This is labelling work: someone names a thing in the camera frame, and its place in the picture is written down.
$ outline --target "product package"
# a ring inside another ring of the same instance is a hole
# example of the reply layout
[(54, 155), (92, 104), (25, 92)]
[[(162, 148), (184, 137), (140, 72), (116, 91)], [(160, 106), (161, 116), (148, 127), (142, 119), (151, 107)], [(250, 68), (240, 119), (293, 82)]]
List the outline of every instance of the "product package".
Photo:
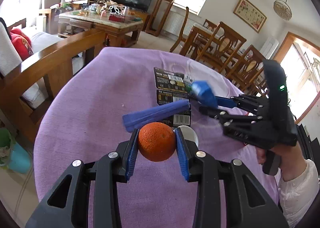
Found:
[[(163, 105), (181, 99), (189, 100), (188, 89), (184, 82), (183, 73), (173, 73), (154, 67), (156, 80), (156, 101), (157, 104)], [(170, 127), (179, 127), (186, 125), (190, 127), (191, 109), (179, 114), (174, 114), (161, 121)]]

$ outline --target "human hand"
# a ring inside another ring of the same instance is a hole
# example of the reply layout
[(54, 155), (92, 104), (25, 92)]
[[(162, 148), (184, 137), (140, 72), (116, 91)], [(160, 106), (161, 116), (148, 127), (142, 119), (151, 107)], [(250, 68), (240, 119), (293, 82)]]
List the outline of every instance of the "human hand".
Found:
[[(258, 163), (263, 165), (266, 161), (266, 150), (257, 148)], [(299, 143), (296, 146), (286, 146), (278, 144), (271, 149), (274, 153), (281, 156), (280, 169), (282, 171), (282, 178), (284, 181), (293, 180), (300, 176), (306, 169), (306, 161), (303, 158)]]

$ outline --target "purple tablecloth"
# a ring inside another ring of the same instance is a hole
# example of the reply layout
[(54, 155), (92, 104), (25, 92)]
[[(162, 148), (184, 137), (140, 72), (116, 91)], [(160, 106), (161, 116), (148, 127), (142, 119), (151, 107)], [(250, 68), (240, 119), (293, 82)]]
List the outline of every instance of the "purple tablecloth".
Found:
[[(122, 115), (157, 105), (153, 67), (207, 80), (219, 96), (240, 93), (214, 70), (181, 55), (157, 50), (103, 49), (60, 91), (42, 120), (34, 147), (39, 200), (73, 160), (96, 161), (129, 139), (131, 134), (122, 124)], [(277, 203), (276, 179), (263, 174), (255, 148), (222, 136), (218, 121), (202, 116), (197, 106), (192, 102), (191, 127), (199, 136), (199, 149), (218, 160), (241, 159)], [(243, 113), (237, 108), (232, 112)], [(187, 183), (182, 177), (176, 153), (158, 163), (139, 153), (130, 181), (118, 184), (123, 227), (192, 227), (196, 190), (196, 183)], [(92, 225), (91, 207), (89, 224)]]

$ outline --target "silver screw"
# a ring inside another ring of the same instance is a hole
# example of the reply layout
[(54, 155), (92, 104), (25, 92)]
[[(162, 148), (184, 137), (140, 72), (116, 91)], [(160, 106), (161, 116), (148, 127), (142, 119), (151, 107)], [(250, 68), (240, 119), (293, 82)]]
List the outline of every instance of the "silver screw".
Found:
[(204, 158), (205, 157), (205, 152), (204, 151), (197, 151), (196, 153), (198, 158)]
[(118, 157), (118, 153), (117, 152), (110, 152), (108, 157), (110, 157), (111, 159), (114, 159), (114, 158)]
[(236, 166), (241, 166), (242, 165), (242, 161), (240, 159), (234, 159), (232, 162)]
[(72, 165), (73, 165), (74, 167), (80, 166), (80, 165), (81, 165), (81, 160), (77, 159), (77, 160), (73, 161), (73, 162), (72, 162)]

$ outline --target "doorway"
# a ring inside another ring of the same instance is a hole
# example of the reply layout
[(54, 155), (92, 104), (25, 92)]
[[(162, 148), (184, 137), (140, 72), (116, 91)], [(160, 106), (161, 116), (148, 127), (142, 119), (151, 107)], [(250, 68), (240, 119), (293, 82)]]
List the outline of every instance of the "doorway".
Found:
[(319, 99), (320, 48), (288, 32), (273, 59), (287, 76), (289, 107), (299, 123)]

